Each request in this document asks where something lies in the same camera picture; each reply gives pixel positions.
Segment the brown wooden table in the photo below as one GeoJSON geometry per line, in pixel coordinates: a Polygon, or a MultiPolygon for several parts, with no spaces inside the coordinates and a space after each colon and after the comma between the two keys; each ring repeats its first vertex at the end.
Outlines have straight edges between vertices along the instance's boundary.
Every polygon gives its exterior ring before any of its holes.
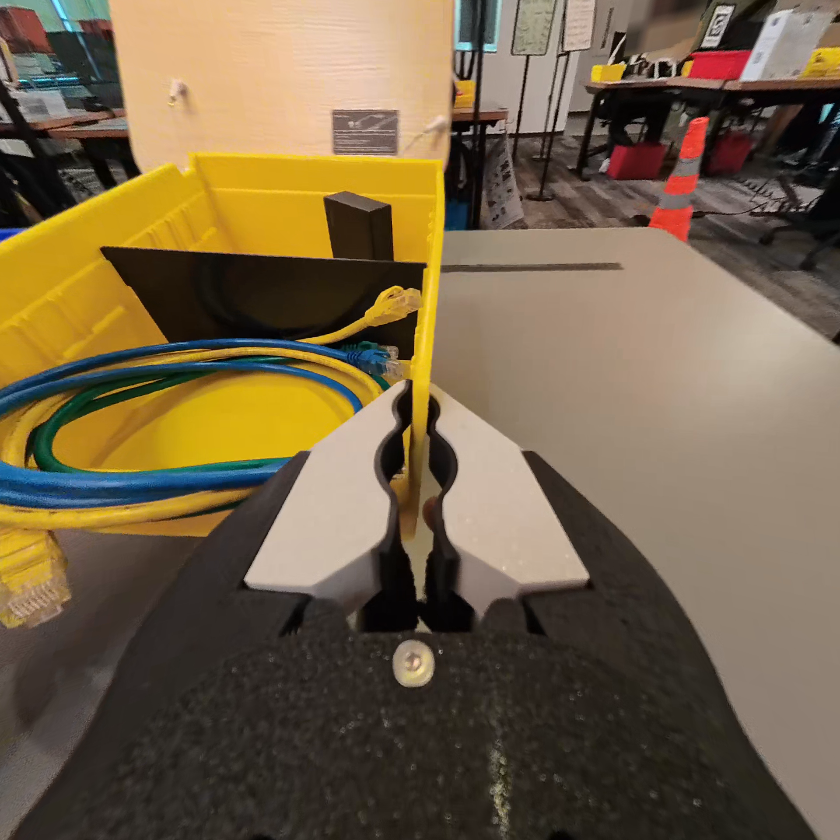
{"type": "Polygon", "coordinates": [[[141,174],[124,112],[81,112],[23,124],[2,122],[2,174],[41,217],[141,174]]]}

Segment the white cardboard box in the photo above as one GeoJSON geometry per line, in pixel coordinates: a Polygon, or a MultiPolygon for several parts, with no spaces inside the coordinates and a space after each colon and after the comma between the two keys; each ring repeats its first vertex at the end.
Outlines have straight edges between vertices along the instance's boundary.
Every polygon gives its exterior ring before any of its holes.
{"type": "Polygon", "coordinates": [[[739,80],[798,77],[836,14],[827,8],[793,8],[768,16],[739,80]]]}

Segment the small brown table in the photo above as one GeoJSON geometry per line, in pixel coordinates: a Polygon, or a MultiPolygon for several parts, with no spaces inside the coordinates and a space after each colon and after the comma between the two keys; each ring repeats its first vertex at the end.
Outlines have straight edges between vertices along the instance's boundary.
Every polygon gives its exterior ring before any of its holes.
{"type": "Polygon", "coordinates": [[[445,229],[461,231],[480,225],[487,170],[489,129],[504,128],[508,112],[503,108],[481,110],[478,120],[467,109],[454,111],[449,157],[444,175],[445,229]]]}

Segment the printed paper sheet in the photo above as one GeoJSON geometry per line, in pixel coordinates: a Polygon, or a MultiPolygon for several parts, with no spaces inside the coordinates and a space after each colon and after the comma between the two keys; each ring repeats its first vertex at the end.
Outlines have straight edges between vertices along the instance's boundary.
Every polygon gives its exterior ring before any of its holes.
{"type": "Polygon", "coordinates": [[[480,225],[494,231],[525,225],[511,145],[505,133],[494,135],[487,145],[480,225]]]}

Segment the long brown table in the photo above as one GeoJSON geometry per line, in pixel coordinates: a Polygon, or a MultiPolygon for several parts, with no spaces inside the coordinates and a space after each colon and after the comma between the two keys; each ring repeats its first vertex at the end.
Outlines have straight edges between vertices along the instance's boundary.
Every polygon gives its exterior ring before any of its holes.
{"type": "Polygon", "coordinates": [[[714,145],[718,140],[726,117],[739,105],[764,109],[772,106],[824,105],[839,103],[839,79],[837,78],[785,78],[781,80],[710,80],[698,78],[649,79],[634,78],[620,81],[588,81],[585,90],[593,95],[590,110],[581,137],[581,146],[573,173],[583,182],[589,180],[586,173],[590,158],[590,142],[595,118],[601,103],[607,95],[615,94],[626,98],[638,91],[666,91],[669,96],[691,106],[698,106],[700,116],[717,112],[710,122],[708,141],[714,145]]]}

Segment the black tape strip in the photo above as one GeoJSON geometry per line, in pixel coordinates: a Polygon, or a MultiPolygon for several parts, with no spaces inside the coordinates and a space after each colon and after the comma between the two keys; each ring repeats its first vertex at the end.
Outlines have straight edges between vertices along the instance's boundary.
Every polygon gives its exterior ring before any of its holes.
{"type": "Polygon", "coordinates": [[[556,262],[533,264],[477,264],[477,265],[441,265],[442,274],[451,273],[526,273],[526,272],[584,272],[584,271],[621,271],[622,264],[617,262],[556,262]]]}

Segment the yellow plastic bin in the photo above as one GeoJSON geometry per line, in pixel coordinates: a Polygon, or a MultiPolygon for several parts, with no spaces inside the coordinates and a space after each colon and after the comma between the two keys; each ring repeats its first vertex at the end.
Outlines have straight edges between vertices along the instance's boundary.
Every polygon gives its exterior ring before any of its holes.
{"type": "Polygon", "coordinates": [[[202,537],[403,380],[391,486],[416,516],[444,198],[429,161],[194,154],[2,244],[2,555],[59,530],[202,537]],[[171,342],[101,252],[333,258],[323,198],[341,192],[392,206],[393,261],[424,263],[423,287],[316,338],[171,342]]]}

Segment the teal wall poster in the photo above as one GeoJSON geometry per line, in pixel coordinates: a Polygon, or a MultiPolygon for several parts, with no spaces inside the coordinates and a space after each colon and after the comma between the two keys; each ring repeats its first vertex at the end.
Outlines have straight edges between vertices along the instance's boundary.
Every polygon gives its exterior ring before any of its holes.
{"type": "Polygon", "coordinates": [[[2,1],[1,36],[24,87],[119,84],[108,2],[2,1]]]}

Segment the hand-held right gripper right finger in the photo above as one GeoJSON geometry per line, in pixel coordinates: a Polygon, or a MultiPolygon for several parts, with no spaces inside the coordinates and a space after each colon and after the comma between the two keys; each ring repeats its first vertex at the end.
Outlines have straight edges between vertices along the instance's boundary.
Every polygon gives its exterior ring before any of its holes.
{"type": "Polygon", "coordinates": [[[518,444],[435,385],[427,439],[438,493],[420,615],[431,631],[467,632],[496,602],[590,583],[518,444]]]}

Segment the orange traffic cone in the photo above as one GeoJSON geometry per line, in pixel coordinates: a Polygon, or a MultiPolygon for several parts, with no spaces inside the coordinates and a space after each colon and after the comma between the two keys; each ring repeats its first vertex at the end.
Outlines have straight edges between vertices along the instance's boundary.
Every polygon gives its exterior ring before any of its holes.
{"type": "Polygon", "coordinates": [[[683,243],[689,237],[694,213],[692,200],[700,178],[708,127],[708,117],[693,119],[688,124],[675,167],[647,225],[665,231],[683,243]]]}

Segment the red bin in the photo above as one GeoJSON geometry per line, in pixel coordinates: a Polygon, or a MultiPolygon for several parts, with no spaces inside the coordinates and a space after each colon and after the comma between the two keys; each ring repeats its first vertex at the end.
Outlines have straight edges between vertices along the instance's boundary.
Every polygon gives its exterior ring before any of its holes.
{"type": "Polygon", "coordinates": [[[753,149],[752,136],[743,130],[728,129],[721,133],[710,153],[706,174],[730,176],[740,173],[753,149]]]}
{"type": "Polygon", "coordinates": [[[702,50],[688,58],[690,68],[687,78],[703,80],[736,81],[747,66],[751,50],[702,50]]]}
{"type": "Polygon", "coordinates": [[[606,175],[614,181],[657,180],[669,147],[665,143],[640,142],[613,147],[606,175]]]}

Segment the grey label plate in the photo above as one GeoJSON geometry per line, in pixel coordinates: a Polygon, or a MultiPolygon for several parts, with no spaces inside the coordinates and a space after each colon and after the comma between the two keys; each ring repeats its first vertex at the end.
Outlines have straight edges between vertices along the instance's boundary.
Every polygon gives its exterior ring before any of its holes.
{"type": "Polygon", "coordinates": [[[331,112],[332,154],[396,157],[400,148],[397,110],[335,109],[331,112]]]}

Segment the black box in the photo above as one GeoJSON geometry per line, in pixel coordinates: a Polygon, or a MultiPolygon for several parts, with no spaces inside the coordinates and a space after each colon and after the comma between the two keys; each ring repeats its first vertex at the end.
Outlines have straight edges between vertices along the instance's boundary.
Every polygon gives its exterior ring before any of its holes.
{"type": "Polygon", "coordinates": [[[368,196],[338,192],[323,198],[332,257],[394,260],[392,206],[368,196]]]}

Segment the black bin divider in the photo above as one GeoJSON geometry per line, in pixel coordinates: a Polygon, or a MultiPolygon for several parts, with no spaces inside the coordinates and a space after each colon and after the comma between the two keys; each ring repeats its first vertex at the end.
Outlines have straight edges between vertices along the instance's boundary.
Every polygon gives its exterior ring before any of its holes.
{"type": "Polygon", "coordinates": [[[171,342],[303,340],[362,319],[391,287],[420,291],[422,262],[103,246],[171,342]]]}

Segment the black office chair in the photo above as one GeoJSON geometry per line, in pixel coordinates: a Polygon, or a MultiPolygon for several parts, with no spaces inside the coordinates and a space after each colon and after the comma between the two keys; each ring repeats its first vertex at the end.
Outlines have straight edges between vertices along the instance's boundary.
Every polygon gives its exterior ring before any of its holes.
{"type": "Polygon", "coordinates": [[[770,246],[779,235],[802,233],[809,235],[813,247],[804,255],[799,270],[813,270],[820,256],[838,248],[839,240],[839,117],[838,103],[828,115],[813,124],[809,143],[801,137],[794,142],[787,129],[780,142],[789,155],[786,164],[794,168],[795,185],[818,189],[820,195],[805,207],[776,211],[783,224],[764,232],[759,244],[770,246]]]}

